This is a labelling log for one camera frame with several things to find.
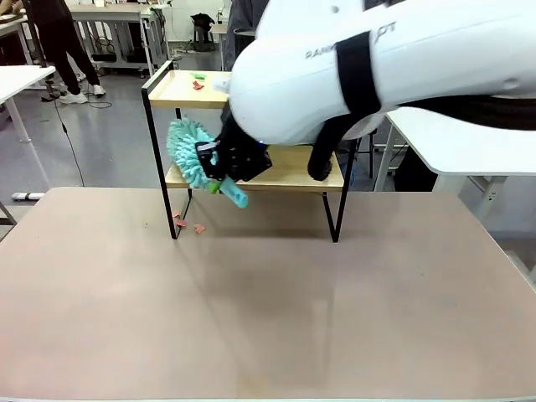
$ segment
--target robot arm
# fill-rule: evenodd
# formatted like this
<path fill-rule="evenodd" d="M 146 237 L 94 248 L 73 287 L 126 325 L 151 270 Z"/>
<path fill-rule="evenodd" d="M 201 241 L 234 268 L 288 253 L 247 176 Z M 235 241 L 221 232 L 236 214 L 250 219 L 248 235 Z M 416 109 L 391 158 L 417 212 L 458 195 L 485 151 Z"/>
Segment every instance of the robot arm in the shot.
<path fill-rule="evenodd" d="M 344 134 L 326 121 L 352 126 L 399 106 L 536 130 L 534 117 L 509 118 L 520 100 L 491 97 L 536 92 L 534 15 L 534 0 L 407 0 L 344 15 L 325 32 L 259 37 L 234 65 L 219 157 L 244 179 L 268 165 L 259 143 L 312 143 L 309 172 L 322 179 Z M 486 118 L 488 106 L 499 118 Z M 532 101 L 522 106 L 533 116 Z"/>

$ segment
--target white sneaker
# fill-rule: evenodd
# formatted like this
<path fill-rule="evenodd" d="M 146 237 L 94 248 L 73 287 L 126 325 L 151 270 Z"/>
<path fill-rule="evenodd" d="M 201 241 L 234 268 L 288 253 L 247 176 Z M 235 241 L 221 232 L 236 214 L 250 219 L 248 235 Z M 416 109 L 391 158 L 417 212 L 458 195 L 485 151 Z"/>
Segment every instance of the white sneaker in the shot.
<path fill-rule="evenodd" d="M 97 98 L 101 98 L 102 96 L 106 95 L 106 90 L 100 86 L 100 85 L 93 85 L 93 88 L 91 88 L 91 92 L 93 92 L 93 95 L 95 95 Z"/>
<path fill-rule="evenodd" d="M 82 92 L 80 92 L 78 95 L 73 95 L 70 92 L 67 92 L 67 95 L 59 97 L 59 101 L 61 103 L 65 103 L 66 105 L 70 105 L 71 103 L 86 103 L 87 98 Z"/>

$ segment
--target floor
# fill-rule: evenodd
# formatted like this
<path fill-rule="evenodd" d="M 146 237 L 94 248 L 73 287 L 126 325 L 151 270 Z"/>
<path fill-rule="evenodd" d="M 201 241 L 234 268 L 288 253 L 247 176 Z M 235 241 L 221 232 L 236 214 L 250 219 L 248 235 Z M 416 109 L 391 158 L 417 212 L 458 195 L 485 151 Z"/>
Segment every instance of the floor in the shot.
<path fill-rule="evenodd" d="M 186 70 L 219 70 L 219 54 L 186 54 L 180 61 Z M 112 103 L 107 109 L 90 105 L 58 107 L 75 149 L 85 185 L 91 187 L 158 187 L 157 171 L 147 132 L 140 89 L 144 80 L 135 73 L 107 75 L 101 83 L 108 91 L 106 100 Z M 42 103 L 35 90 L 26 90 L 15 101 L 29 136 L 41 159 L 53 187 L 80 186 L 80 176 L 69 143 L 61 129 L 54 103 Z M 165 142 L 173 110 L 154 110 L 154 119 L 161 144 Z M 202 122 L 214 134 L 219 132 L 219 111 L 185 110 L 185 116 Z M 377 142 L 385 137 L 377 135 Z M 362 150 L 368 149 L 368 138 Z M 11 203 L 13 192 L 44 191 L 45 186 L 27 150 L 18 143 L 10 120 L 0 126 L 0 201 Z M 381 154 L 376 154 L 377 171 Z M 170 163 L 163 153 L 164 166 Z M 373 180 L 369 178 L 369 157 L 359 156 L 354 190 L 369 191 Z"/>

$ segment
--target microfiber duster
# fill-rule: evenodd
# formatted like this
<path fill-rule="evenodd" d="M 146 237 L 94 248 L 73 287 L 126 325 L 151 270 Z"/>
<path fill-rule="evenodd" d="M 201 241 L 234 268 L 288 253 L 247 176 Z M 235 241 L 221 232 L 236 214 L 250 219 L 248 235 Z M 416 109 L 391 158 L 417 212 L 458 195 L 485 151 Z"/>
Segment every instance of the microfiber duster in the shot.
<path fill-rule="evenodd" d="M 195 144 L 197 142 L 214 142 L 214 139 L 201 124 L 188 119 L 173 121 L 169 127 L 167 139 L 167 153 L 177 164 L 190 188 L 209 191 L 217 188 L 240 208 L 247 206 L 248 196 L 236 186 L 233 180 L 225 178 L 222 182 L 216 182 L 205 174 L 198 159 Z M 211 162 L 213 164 L 217 162 L 216 153 L 214 153 Z"/>

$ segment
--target blue handle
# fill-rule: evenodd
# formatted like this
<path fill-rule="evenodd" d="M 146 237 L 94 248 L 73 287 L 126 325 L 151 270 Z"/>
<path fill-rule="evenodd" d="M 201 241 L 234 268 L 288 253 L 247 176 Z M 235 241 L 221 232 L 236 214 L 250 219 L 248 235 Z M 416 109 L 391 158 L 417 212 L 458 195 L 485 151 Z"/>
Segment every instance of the blue handle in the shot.
<path fill-rule="evenodd" d="M 248 206 L 248 196 L 245 195 L 245 193 L 238 188 L 236 183 L 230 178 L 225 178 L 225 180 L 221 183 L 219 191 L 231 198 L 239 208 L 245 208 Z"/>

